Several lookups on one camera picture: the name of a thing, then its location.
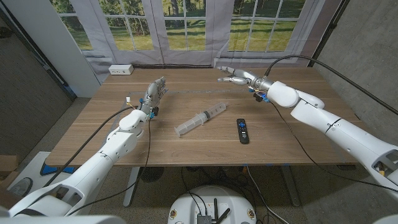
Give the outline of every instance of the black cable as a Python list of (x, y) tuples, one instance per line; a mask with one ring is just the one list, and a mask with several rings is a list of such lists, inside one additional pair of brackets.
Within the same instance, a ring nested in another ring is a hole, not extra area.
[(331, 68), (330, 66), (328, 66), (327, 64), (318, 61), (317, 59), (311, 58), (311, 57), (307, 57), (307, 56), (303, 56), (303, 55), (288, 55), (285, 57), (280, 57), (277, 60), (275, 60), (274, 62), (271, 63), (271, 65), (268, 67), (267, 71), (264, 74), (264, 77), (268, 77), (269, 72), (271, 71), (271, 68), (279, 61), (283, 60), (283, 59), (287, 59), (287, 58), (305, 58), (307, 60), (310, 60), (312, 62), (315, 62), (325, 68), (327, 68), (329, 71), (333, 72), (334, 74), (336, 74), (337, 76), (339, 76), (340, 78), (342, 78), (344, 81), (348, 82), (349, 84), (353, 85), (355, 88), (359, 89), (361, 92), (365, 93), (368, 97), (372, 98), (374, 101), (378, 102), (380, 105), (382, 105), (383, 107), (387, 108), (389, 111), (393, 112), (394, 114), (398, 115), (398, 111), (396, 109), (394, 109), (392, 106), (388, 105), (387, 103), (385, 103), (384, 101), (380, 100), (379, 98), (375, 97), (372, 93), (368, 92), (367, 90), (365, 90), (364, 88), (362, 88), (361, 86), (359, 86), (358, 84), (356, 84), (355, 82), (351, 81), (349, 78), (345, 77), (343, 74), (341, 74), (340, 72), (337, 72), (336, 70), (334, 70), (333, 68)]
[(125, 110), (128, 109), (133, 109), (133, 107), (129, 106), (127, 108), (121, 109), (118, 112), (116, 112), (115, 114), (113, 114), (112, 116), (110, 116), (106, 121), (104, 121), (101, 126), (99, 128), (97, 128), (97, 130), (95, 130), (95, 132), (83, 143), (82, 146), (80, 146), (80, 148), (77, 150), (77, 152), (75, 152), (75, 154), (68, 160), (68, 162), (66, 162), (59, 170), (57, 170), (57, 172), (54, 174), (53, 177), (51, 177), (51, 179), (43, 186), (46, 187), (48, 185), (51, 184), (51, 182), (53, 182), (55, 180), (55, 178), (58, 177), (58, 175), (60, 175), (60, 173), (64, 170), (64, 168), (66, 168), (72, 160), (74, 160), (74, 158), (76, 158), (76, 156), (81, 152), (81, 150), (83, 150), (83, 148), (91, 141), (91, 139), (98, 133), (98, 131), (101, 130), (101, 128), (113, 117), (115, 117), (116, 115), (118, 115), (119, 113), (122, 113)]
[(264, 219), (265, 219), (266, 217), (267, 217), (267, 224), (269, 223), (269, 217), (271, 217), (271, 218), (274, 220), (274, 223), (276, 224), (275, 218), (274, 218), (272, 215), (269, 214), (269, 211), (268, 211), (268, 214), (265, 215), (264, 218), (262, 218), (262, 222), (263, 222), (263, 223), (264, 223)]
[(182, 182), (184, 183), (185, 190), (188, 192), (189, 195), (191, 195), (192, 199), (195, 201), (195, 203), (196, 203), (196, 205), (197, 205), (197, 207), (198, 207), (198, 209), (199, 209), (199, 214), (201, 215), (201, 211), (200, 211), (200, 207), (199, 207), (199, 205), (198, 205), (198, 202), (197, 202), (197, 201), (195, 200), (195, 198), (192, 196), (192, 193), (188, 190), (187, 184), (185, 183), (184, 176), (182, 175), (182, 170), (183, 170), (183, 168), (184, 168), (184, 167), (181, 167), (181, 179), (182, 179)]
[(275, 108), (276, 111), (278, 112), (280, 118), (282, 118), (282, 120), (283, 120), (283, 121), (286, 123), (286, 125), (289, 127), (290, 132), (293, 134), (293, 137), (294, 137), (294, 138), (297, 140), (297, 142), (300, 144), (300, 146), (301, 146), (301, 148), (303, 149), (304, 153), (307, 155), (307, 157), (308, 157), (315, 165), (317, 165), (317, 167), (319, 167), (319, 169), (323, 170), (324, 172), (327, 172), (328, 174), (334, 175), (334, 176), (336, 176), (336, 177), (340, 177), (340, 178), (343, 178), (343, 179), (351, 180), (351, 181), (354, 181), (354, 182), (359, 182), (359, 183), (362, 183), (362, 184), (372, 185), (372, 186), (375, 186), (375, 187), (381, 187), (381, 188), (384, 188), (384, 189), (387, 189), (387, 190), (392, 190), (392, 191), (398, 193), (398, 190), (392, 189), (392, 188), (390, 188), (390, 187), (386, 187), (386, 186), (379, 185), (379, 184), (374, 184), (374, 183), (369, 183), (369, 182), (362, 181), (362, 180), (351, 179), (351, 178), (349, 178), (349, 177), (344, 177), (344, 176), (342, 176), (342, 175), (338, 175), (338, 174), (332, 173), (332, 172), (330, 172), (330, 171), (328, 171), (328, 170), (322, 168), (319, 164), (317, 164), (317, 163), (310, 157), (310, 155), (308, 155), (308, 153), (307, 153), (306, 150), (304, 149), (303, 145), (301, 144), (300, 140), (299, 140), (299, 139), (297, 138), (297, 136), (294, 134), (292, 127), (291, 127), (290, 124), (289, 124), (288, 122), (286, 122), (286, 120), (282, 117), (282, 115), (280, 114), (280, 112), (279, 112), (278, 108), (275, 106), (275, 104), (273, 104), (272, 102), (271, 102), (271, 104), (274, 106), (274, 108)]
[(144, 173), (145, 169), (147, 168), (148, 159), (149, 159), (149, 152), (150, 152), (150, 121), (151, 121), (151, 119), (149, 119), (149, 122), (148, 122), (149, 146), (148, 146), (147, 160), (145, 161), (145, 166), (144, 166), (144, 168), (143, 168), (141, 174), (137, 177), (137, 180), (136, 180), (134, 183), (132, 183), (128, 188), (126, 188), (126, 189), (124, 189), (124, 190), (122, 190), (122, 191), (120, 191), (120, 192), (118, 192), (118, 193), (116, 193), (116, 194), (113, 194), (113, 195), (111, 195), (111, 196), (108, 196), (108, 197), (105, 197), (105, 198), (101, 198), (101, 199), (99, 199), (99, 200), (95, 200), (94, 202), (87, 203), (86, 205), (83, 205), (83, 206), (79, 207), (78, 209), (74, 210), (73, 212), (69, 213), (67, 216), (70, 216), (71, 214), (73, 214), (73, 213), (79, 211), (80, 209), (85, 208), (85, 207), (87, 207), (87, 206), (89, 206), (89, 205), (92, 205), (92, 204), (94, 204), (94, 203), (102, 202), (103, 200), (107, 200), (107, 199), (109, 199), (109, 198), (115, 197), (115, 196), (117, 196), (117, 195), (119, 195), (119, 194), (121, 194), (121, 193), (123, 193), (123, 192), (129, 190), (131, 187), (133, 187), (133, 186), (139, 181), (139, 179), (141, 178), (141, 176), (142, 176), (142, 174)]
[[(246, 186), (248, 185), (248, 182), (249, 182), (249, 181), (248, 181), (248, 178), (247, 178), (246, 176), (244, 176), (244, 175), (238, 175), (236, 179), (230, 178), (230, 177), (228, 177), (228, 176), (226, 175), (225, 171), (223, 171), (222, 169), (219, 169), (219, 170), (217, 171), (217, 174), (218, 174), (219, 172), (222, 172), (222, 173), (223, 173), (223, 177), (222, 177), (223, 179), (215, 179), (215, 178), (212, 178), (212, 176), (211, 176), (209, 173), (207, 173), (207, 172), (204, 170), (204, 168), (202, 168), (202, 167), (199, 168), (199, 172), (201, 172), (201, 171), (209, 178), (209, 182), (205, 183), (205, 185), (219, 184), (219, 185), (224, 185), (224, 186), (229, 187), (229, 188), (231, 188), (231, 187), (232, 187), (232, 188), (237, 188), (237, 189), (239, 189), (239, 190), (241, 191), (243, 197), (246, 198), (246, 199), (248, 200), (248, 196), (247, 196), (246, 193), (244, 192), (244, 190), (247, 190), (247, 191), (250, 193), (251, 197), (253, 198), (254, 213), (257, 213), (256, 198), (254, 197), (253, 192), (252, 192), (251, 190), (249, 190), (249, 189), (246, 188)], [(239, 179), (238, 179), (239, 176), (243, 176), (243, 177), (246, 179), (246, 183), (242, 184), (242, 183), (239, 181)]]

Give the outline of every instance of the wooden table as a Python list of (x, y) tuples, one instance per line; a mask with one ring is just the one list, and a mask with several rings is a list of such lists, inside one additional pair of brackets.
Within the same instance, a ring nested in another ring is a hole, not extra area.
[[(265, 68), (251, 71), (262, 76)], [(216, 69), (135, 70), (128, 76), (109, 76), (53, 149), (46, 163), (62, 166), (106, 118), (125, 107), (126, 96), (130, 96), (132, 103), (137, 105), (148, 84), (162, 76), (166, 78), (169, 92), (160, 102), (158, 117), (150, 123), (152, 139), (148, 166), (312, 164), (271, 104), (256, 102), (246, 86), (217, 83), (216, 79), (225, 74)], [(326, 110), (365, 128), (315, 69), (273, 68), (269, 78), (319, 97), (325, 102)], [(221, 101), (228, 102), (224, 112), (180, 138), (176, 135), (174, 127)], [(321, 132), (291, 117), (292, 109), (279, 109), (316, 162), (356, 162), (345, 151), (332, 145)], [(248, 145), (239, 142), (237, 118), (246, 120), (250, 138)], [(119, 120), (114, 118), (105, 125), (71, 166), (80, 166), (87, 161), (103, 145), (106, 135), (118, 126)], [(149, 145), (147, 126), (144, 130), (135, 150), (120, 159), (117, 166), (145, 164)]]

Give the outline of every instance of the window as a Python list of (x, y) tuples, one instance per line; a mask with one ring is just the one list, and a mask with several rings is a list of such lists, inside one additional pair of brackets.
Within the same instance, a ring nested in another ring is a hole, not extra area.
[(162, 0), (170, 50), (205, 50), (206, 0)]
[(305, 0), (235, 0), (229, 51), (283, 52)]
[(99, 0), (119, 50), (153, 50), (141, 0)]
[(69, 33), (81, 50), (93, 50), (87, 34), (69, 0), (50, 0)]

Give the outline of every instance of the window pane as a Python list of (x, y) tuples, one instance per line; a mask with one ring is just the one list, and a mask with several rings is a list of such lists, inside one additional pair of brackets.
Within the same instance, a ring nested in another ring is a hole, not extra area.
[(265, 52), (274, 21), (254, 21), (248, 51)]
[(127, 15), (144, 16), (141, 0), (122, 0), (124, 11)]
[(123, 15), (119, 0), (99, 0), (99, 4), (105, 15)]
[(206, 16), (205, 0), (185, 0), (185, 7), (187, 8), (187, 17)]
[(296, 22), (278, 21), (268, 51), (285, 51), (295, 26)]
[(124, 18), (106, 18), (119, 50), (134, 50)]
[(75, 13), (69, 0), (50, 0), (57, 13)]
[(170, 50), (187, 50), (184, 20), (166, 20), (165, 23)]
[(188, 50), (205, 50), (206, 20), (187, 20)]
[(250, 32), (251, 20), (232, 20), (228, 50), (246, 50)]
[(284, 0), (280, 8), (279, 18), (299, 18), (305, 0)]
[(93, 50), (87, 34), (77, 16), (65, 16), (61, 17), (61, 20), (68, 28), (69, 33), (75, 39), (77, 46), (79, 46), (81, 50)]
[(164, 16), (184, 17), (183, 0), (162, 0)]
[(137, 50), (153, 50), (152, 38), (150, 37), (146, 19), (129, 18), (132, 38)]
[(255, 0), (235, 0), (232, 16), (253, 16)]
[(279, 3), (280, 0), (259, 0), (257, 3), (256, 17), (275, 18)]

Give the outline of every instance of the gray wall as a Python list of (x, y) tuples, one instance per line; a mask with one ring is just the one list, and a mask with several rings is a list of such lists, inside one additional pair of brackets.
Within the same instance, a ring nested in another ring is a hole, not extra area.
[[(319, 60), (398, 110), (397, 1), (351, 0)], [(397, 115), (323, 67), (314, 67), (373, 135), (398, 145)]]
[(0, 68), (0, 155), (21, 161), (72, 102), (15, 34), (0, 39)]

